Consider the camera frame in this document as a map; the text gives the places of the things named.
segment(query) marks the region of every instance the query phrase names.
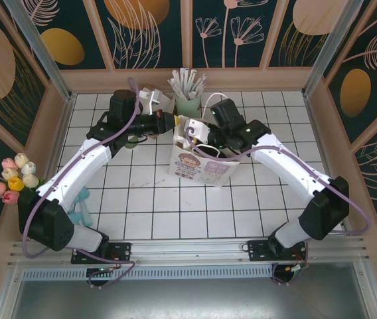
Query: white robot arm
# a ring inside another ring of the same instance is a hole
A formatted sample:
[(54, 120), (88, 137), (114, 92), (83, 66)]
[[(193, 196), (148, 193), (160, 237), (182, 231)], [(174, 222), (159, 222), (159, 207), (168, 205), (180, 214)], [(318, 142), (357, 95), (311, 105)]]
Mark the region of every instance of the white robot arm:
[[(241, 151), (258, 146), (274, 146), (274, 150), (256, 150), (252, 152), (251, 156), (285, 180), (307, 206), (300, 218), (285, 223), (269, 236), (269, 246), (275, 255), (309, 238), (324, 238), (348, 215), (348, 205), (342, 203), (340, 198), (332, 196), (323, 185), (317, 183), (317, 177), (314, 178), (309, 175), (299, 163), (308, 167), (321, 180), (329, 181), (331, 185), (333, 184), (334, 187), (347, 195), (348, 186), (344, 179), (338, 177), (333, 181), (329, 176), (309, 167), (291, 153), (261, 122), (253, 121), (247, 124), (243, 117), (239, 115), (231, 100), (222, 101), (213, 106), (211, 110), (220, 125), (219, 127), (209, 125), (207, 130), (199, 131), (203, 135), (204, 132), (208, 132), (208, 144), (219, 148), (232, 147)], [(21, 232), (23, 232), (27, 216), (34, 207), (35, 201), (46, 194), (57, 177), (65, 171), (66, 175), (62, 177), (54, 191), (48, 195), (46, 204), (43, 204), (37, 213), (37, 219), (34, 219), (31, 223), (29, 236), (56, 251), (66, 247), (84, 249), (96, 253), (102, 258), (108, 255), (107, 251), (104, 251), (106, 246), (103, 245), (105, 242), (108, 243), (108, 236), (87, 227), (73, 225), (66, 212), (88, 180), (127, 143), (128, 134), (163, 133), (175, 126), (175, 120), (171, 114), (160, 111), (152, 115), (142, 115), (134, 121), (128, 132), (118, 140), (109, 145), (94, 148), (75, 166), (68, 169), (70, 163), (80, 157), (84, 150), (113, 135), (116, 127), (119, 127), (119, 123), (114, 121), (113, 118), (108, 122), (113, 125), (99, 122), (97, 126), (90, 130), (87, 135), (88, 139), (84, 141), (70, 162), (50, 181), (39, 187), (36, 195), (32, 193), (29, 196), (20, 196), (19, 223)]]

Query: green cup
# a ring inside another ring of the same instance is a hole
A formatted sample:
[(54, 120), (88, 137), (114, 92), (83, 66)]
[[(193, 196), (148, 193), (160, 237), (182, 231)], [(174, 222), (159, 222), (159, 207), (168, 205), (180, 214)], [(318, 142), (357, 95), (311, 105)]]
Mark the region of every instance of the green cup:
[(202, 117), (200, 95), (194, 100), (190, 100), (190, 101), (183, 101), (176, 95), (175, 105), (177, 106), (178, 115), (183, 115), (183, 116), (186, 116), (187, 118), (201, 118)]

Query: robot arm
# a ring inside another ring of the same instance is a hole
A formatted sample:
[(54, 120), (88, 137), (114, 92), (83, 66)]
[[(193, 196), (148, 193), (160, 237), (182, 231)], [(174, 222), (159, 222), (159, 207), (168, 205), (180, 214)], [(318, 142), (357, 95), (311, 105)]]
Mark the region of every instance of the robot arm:
[[(137, 115), (128, 129), (117, 138), (101, 145), (100, 142), (114, 136), (129, 121), (134, 113), (135, 95), (132, 91), (118, 90), (111, 97), (110, 109), (105, 112), (98, 123), (87, 133), (85, 140), (73, 158), (48, 182), (37, 191), (25, 191), (19, 196), (19, 228), (23, 233), (27, 219), (40, 201), (47, 194), (58, 177), (60, 183), (37, 209), (29, 227), (28, 236), (54, 251), (63, 248), (83, 249), (97, 257), (108, 258), (108, 236), (88, 227), (74, 225), (67, 212), (77, 194), (90, 178), (118, 151), (128, 143), (129, 136), (155, 135), (172, 130), (175, 117), (161, 110), (152, 114)], [(89, 148), (98, 145), (83, 157)]]
[[(298, 219), (283, 224), (268, 237), (268, 245), (274, 255), (279, 256), (285, 249), (310, 238), (323, 239), (348, 215), (348, 203), (317, 182), (318, 179), (325, 181), (348, 197), (345, 179), (337, 177), (333, 180), (307, 165), (260, 121), (247, 124), (233, 101), (223, 100), (212, 106), (211, 111), (218, 126), (208, 125), (208, 145), (230, 147), (241, 152), (263, 146), (264, 149), (252, 152), (251, 157), (286, 181), (306, 205)], [(196, 134), (203, 131), (196, 129), (189, 135), (198, 138)], [(316, 176), (310, 175), (305, 168)]]

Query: yellow tulip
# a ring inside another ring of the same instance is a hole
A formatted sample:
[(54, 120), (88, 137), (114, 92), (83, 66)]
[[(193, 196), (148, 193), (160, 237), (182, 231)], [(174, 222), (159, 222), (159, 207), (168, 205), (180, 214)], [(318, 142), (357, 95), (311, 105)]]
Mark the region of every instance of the yellow tulip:
[(22, 179), (18, 177), (12, 177), (9, 179), (9, 189), (12, 191), (21, 191), (25, 187)]

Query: orange circle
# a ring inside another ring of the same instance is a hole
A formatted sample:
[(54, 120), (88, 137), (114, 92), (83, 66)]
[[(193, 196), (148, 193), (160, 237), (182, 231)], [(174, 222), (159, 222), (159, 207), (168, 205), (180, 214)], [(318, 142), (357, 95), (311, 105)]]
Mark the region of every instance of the orange circle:
[(129, 29), (148, 29), (148, 13), (153, 16), (157, 25), (162, 23), (169, 13), (169, 0), (104, 0), (104, 4), (112, 17)]

